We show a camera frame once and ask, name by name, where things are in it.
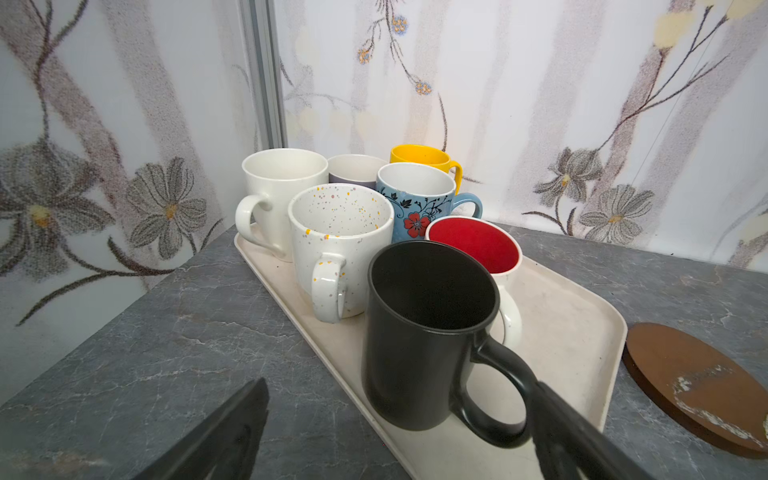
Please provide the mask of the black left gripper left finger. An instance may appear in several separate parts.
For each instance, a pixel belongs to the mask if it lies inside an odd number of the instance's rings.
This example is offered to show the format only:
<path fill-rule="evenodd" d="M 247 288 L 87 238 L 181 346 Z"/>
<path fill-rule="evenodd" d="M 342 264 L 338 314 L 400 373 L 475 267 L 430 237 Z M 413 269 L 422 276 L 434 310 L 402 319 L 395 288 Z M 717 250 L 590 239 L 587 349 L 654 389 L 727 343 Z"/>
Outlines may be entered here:
<path fill-rule="evenodd" d="M 269 399 L 265 379 L 248 381 L 136 477 L 250 478 L 268 419 Z"/>

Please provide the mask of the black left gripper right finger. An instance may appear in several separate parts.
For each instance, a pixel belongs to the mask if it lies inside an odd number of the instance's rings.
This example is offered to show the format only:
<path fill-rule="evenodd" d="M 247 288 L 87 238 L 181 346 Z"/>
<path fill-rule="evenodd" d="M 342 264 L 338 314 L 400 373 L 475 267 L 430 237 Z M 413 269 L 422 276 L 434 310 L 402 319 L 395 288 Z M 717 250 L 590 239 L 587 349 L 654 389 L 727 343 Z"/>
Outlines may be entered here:
<path fill-rule="evenodd" d="M 535 383 L 526 408 L 527 424 L 544 478 L 651 477 L 545 383 Z"/>

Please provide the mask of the dark brown round coaster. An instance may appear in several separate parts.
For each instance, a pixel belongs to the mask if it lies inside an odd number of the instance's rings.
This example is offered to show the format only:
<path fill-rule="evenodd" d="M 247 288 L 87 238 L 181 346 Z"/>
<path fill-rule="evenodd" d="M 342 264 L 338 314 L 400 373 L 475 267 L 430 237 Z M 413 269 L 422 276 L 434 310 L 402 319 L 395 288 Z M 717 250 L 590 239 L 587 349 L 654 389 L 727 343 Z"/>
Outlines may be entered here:
<path fill-rule="evenodd" d="M 767 390 L 714 347 L 672 327 L 637 323 L 623 362 L 640 389 L 696 437 L 737 456 L 767 457 Z"/>

